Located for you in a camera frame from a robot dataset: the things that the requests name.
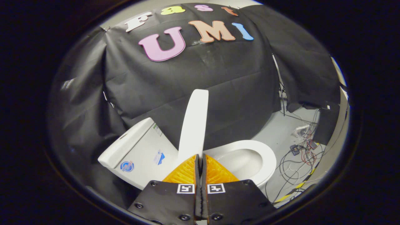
round sticker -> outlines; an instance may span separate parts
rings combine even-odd
[[[125,172],[131,172],[133,170],[133,162],[123,162],[121,163],[121,170]]]

blue sticker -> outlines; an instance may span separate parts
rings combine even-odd
[[[235,26],[243,35],[243,39],[245,40],[254,40],[252,36],[246,31],[246,29],[243,27],[243,25],[238,24],[238,23],[232,23],[233,26]]]
[[[121,163],[121,170],[125,171],[125,172],[131,172],[133,170],[134,166],[133,166],[133,162],[129,161],[129,162],[123,162]]]
[[[158,150],[158,153],[157,153],[156,157],[154,157],[154,162],[157,165],[160,165],[164,158],[165,158],[164,153],[162,153],[160,150]]]

toilet tank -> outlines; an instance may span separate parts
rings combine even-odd
[[[174,168],[178,150],[157,124],[144,119],[112,143],[98,158],[101,165],[143,190],[150,180],[163,180]]]

sticker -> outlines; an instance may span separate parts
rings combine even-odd
[[[157,153],[156,157],[154,157],[154,162],[157,165],[160,165],[164,158],[165,158],[164,153],[162,153],[161,150],[158,150],[158,153]]]
[[[194,184],[178,184],[177,194],[194,194]]]
[[[169,14],[174,14],[174,13],[180,13],[180,12],[185,12],[182,7],[180,6],[171,6],[165,9],[161,10],[161,15],[169,15]]]
[[[160,128],[157,126],[157,124],[155,124],[154,126],[153,126],[153,129],[155,130],[155,132],[158,134],[158,135],[162,135],[162,132],[161,132],[161,130],[160,130]]]
[[[162,50],[158,44],[158,34],[153,34],[139,41],[139,44],[143,46],[147,57],[156,62],[165,61],[179,55],[185,49],[185,40],[180,34],[179,30],[182,29],[180,26],[166,29],[164,34],[169,34],[175,43],[175,46],[169,50]]]
[[[121,163],[121,170],[125,172],[131,172],[133,170],[133,162],[132,161],[125,161]]]
[[[207,185],[208,194],[225,193],[224,184],[209,184]]]
[[[224,40],[235,40],[235,37],[229,33],[228,29],[224,25],[224,22],[222,21],[214,20],[212,22],[212,26],[200,20],[190,21],[189,24],[196,27],[197,31],[201,35],[200,41],[204,43],[213,42],[214,38],[221,40],[221,35],[222,39]]]
[[[232,23],[232,25],[235,26],[242,33],[243,39],[254,40],[254,38],[250,36],[250,34],[246,31],[242,24]]]
[[[206,5],[197,5],[197,6],[194,6],[197,10],[199,10],[199,11],[203,11],[203,12],[211,12],[211,11],[213,11],[213,9],[212,8],[210,8],[209,6],[206,6]]]
[[[232,15],[234,15],[234,16],[238,16],[238,15],[237,15],[236,13],[234,13],[233,10],[231,10],[230,8],[227,8],[227,7],[221,7],[221,8],[225,9],[225,11],[227,11],[229,14],[232,14]]]
[[[125,24],[128,25],[128,28],[126,29],[126,32],[129,32],[137,27],[140,27],[141,25],[144,24],[144,21],[148,19],[148,16],[151,16],[151,12],[146,12],[145,14],[142,14],[138,17],[135,17]]]

toilet tank lid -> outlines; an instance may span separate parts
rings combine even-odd
[[[138,122],[114,141],[97,160],[105,167],[115,168],[153,124],[151,118]]]

